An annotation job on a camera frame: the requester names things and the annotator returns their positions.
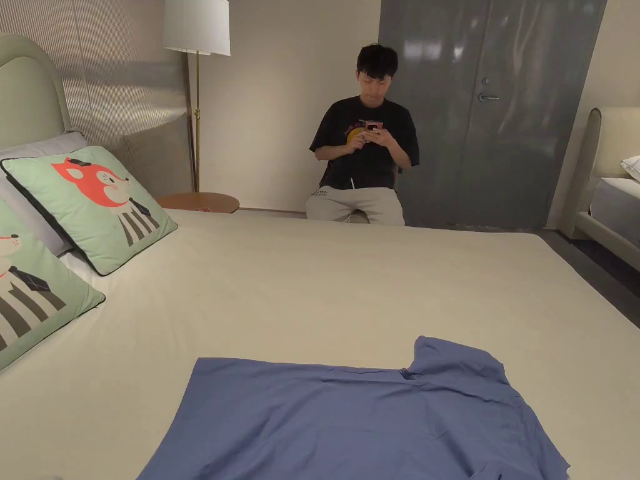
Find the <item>door handle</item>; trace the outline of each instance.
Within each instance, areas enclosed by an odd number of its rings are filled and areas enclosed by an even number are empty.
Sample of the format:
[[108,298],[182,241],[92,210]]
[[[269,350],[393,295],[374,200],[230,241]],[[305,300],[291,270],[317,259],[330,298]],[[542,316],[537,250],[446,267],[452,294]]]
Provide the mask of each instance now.
[[496,100],[500,100],[500,97],[481,93],[480,95],[478,95],[478,100],[480,100],[481,102],[495,102]]

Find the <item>hand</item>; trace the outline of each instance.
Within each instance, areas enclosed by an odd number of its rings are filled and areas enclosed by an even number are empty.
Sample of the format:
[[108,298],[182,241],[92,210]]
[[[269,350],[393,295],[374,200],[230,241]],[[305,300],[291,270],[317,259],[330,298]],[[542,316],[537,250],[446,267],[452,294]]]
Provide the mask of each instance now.
[[364,147],[364,135],[361,133],[359,135],[354,135],[349,143],[347,143],[346,148],[347,151],[352,154],[356,150],[361,150]]
[[396,139],[389,133],[389,130],[385,129],[366,130],[364,132],[364,139],[387,148],[391,147],[396,142]]

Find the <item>floor lamp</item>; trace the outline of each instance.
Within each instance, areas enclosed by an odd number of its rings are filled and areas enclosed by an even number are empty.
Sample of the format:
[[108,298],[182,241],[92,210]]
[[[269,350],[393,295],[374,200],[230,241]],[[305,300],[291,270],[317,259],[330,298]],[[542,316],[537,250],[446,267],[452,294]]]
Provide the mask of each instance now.
[[196,157],[193,185],[200,191],[200,55],[231,56],[227,0],[166,0],[164,47],[196,55]]

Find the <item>cartoon fox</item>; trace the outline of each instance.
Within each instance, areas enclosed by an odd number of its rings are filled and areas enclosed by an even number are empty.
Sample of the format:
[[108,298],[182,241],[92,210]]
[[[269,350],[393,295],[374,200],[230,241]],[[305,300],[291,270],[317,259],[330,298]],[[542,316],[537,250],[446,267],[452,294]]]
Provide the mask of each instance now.
[[65,180],[76,184],[86,198],[118,217],[129,246],[160,227],[151,212],[129,196],[129,179],[117,177],[106,167],[73,158],[51,166]]
[[65,306],[49,284],[18,270],[8,258],[20,250],[20,237],[0,237],[0,350]]

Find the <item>green headboard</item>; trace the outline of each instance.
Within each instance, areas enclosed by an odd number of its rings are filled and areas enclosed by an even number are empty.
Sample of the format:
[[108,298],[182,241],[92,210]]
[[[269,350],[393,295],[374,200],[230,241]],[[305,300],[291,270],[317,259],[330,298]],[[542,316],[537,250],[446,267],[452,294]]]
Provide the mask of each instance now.
[[51,59],[28,38],[0,33],[0,150],[70,128],[62,79]]

